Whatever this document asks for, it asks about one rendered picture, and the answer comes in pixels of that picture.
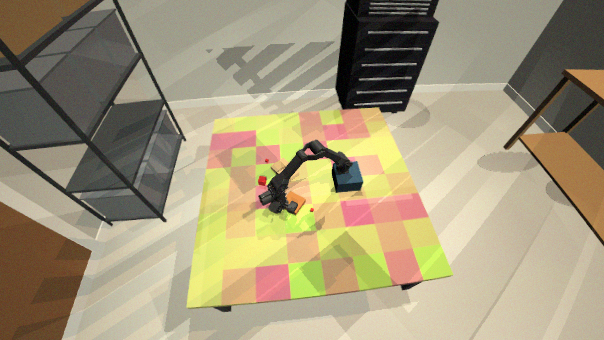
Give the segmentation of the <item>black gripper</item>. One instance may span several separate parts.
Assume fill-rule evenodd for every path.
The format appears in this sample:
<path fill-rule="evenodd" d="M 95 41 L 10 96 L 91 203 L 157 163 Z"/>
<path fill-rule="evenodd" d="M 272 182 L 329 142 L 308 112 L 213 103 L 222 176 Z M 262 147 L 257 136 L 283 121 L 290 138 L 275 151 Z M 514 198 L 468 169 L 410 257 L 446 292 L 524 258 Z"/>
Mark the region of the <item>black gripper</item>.
<path fill-rule="evenodd" d="M 286 196 L 286 193 L 285 193 L 285 196 Z M 289 212 L 291 214 L 294 214 L 295 210 L 298 207 L 298 203 L 296 203 L 294 201 L 291 201 L 290 204 L 288 204 L 289 202 L 288 202 L 288 200 L 286 200 L 287 197 L 285 197 L 285 196 L 282 199 L 276 199 L 276 198 L 274 198 L 274 200 L 276 200 L 277 202 L 280 202 L 280 203 L 282 202 L 283 203 L 283 206 L 282 206 L 283 210 L 285 208 L 287 208 L 287 210 L 286 210 L 287 212 Z"/>

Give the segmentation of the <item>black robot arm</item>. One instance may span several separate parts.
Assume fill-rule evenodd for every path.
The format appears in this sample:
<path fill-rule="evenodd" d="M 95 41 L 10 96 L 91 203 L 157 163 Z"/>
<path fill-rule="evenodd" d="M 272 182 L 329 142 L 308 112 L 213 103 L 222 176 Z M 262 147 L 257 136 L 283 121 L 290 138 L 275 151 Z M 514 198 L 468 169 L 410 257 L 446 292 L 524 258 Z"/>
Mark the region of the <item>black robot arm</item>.
<path fill-rule="evenodd" d="M 310 149 L 314 155 L 306 155 L 306 149 Z M 298 168 L 308 160 L 317 160 L 319 158 L 329 158 L 334 161 L 337 165 L 338 174 L 349 173 L 350 167 L 353 165 L 352 161 L 343 153 L 335 152 L 329 148 L 326 148 L 319 140 L 313 140 L 305 144 L 305 146 L 296 152 L 294 158 L 284 168 L 284 170 L 276 174 L 269 184 L 267 185 L 268 191 L 258 195 L 261 204 L 264 206 L 270 203 L 268 210 L 273 213 L 281 213 L 283 203 L 274 200 L 282 199 L 285 196 L 285 190 L 288 189 L 289 179 L 298 170 Z M 273 187 L 272 187 L 273 186 Z"/>

